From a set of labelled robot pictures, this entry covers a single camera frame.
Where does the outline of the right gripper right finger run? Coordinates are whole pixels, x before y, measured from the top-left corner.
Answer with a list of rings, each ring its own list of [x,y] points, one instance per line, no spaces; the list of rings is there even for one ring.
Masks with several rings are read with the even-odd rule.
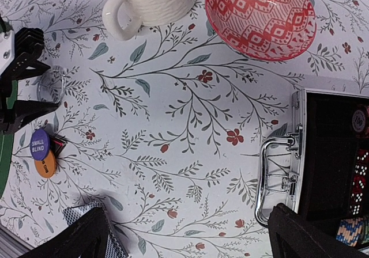
[[[367,257],[363,252],[328,236],[279,203],[268,220],[272,255],[277,257]]]

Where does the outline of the clear dealer button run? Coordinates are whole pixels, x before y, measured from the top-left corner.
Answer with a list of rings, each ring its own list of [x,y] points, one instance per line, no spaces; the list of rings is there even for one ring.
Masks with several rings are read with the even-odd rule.
[[[37,100],[60,104],[66,91],[66,69],[54,66],[47,70],[37,85]]]

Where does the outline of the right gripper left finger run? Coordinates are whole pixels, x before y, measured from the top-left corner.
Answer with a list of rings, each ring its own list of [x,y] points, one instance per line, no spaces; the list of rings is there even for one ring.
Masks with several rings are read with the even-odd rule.
[[[104,257],[108,225],[103,209],[96,207],[41,246],[23,254],[32,257]]]

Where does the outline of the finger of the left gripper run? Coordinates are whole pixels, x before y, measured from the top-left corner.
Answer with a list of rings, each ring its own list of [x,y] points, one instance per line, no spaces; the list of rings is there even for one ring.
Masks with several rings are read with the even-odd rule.
[[[15,57],[1,72],[1,80],[19,81],[37,77],[51,66],[38,61],[44,50],[44,32],[39,28],[21,28],[15,34]]]
[[[1,101],[1,135],[14,134],[35,119],[54,112],[58,103],[16,100],[12,108]]]

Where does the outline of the purple small blind button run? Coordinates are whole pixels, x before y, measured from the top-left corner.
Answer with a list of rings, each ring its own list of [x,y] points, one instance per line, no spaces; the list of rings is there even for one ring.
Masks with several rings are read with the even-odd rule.
[[[32,157],[37,161],[44,160],[50,151],[50,138],[48,133],[40,128],[34,131],[29,144]]]

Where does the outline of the orange big blind button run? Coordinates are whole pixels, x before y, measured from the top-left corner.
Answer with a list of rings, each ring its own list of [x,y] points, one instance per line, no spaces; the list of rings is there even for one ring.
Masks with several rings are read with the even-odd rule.
[[[48,155],[44,160],[35,160],[35,168],[41,177],[49,179],[51,178],[57,169],[57,162],[52,150],[48,152]]]

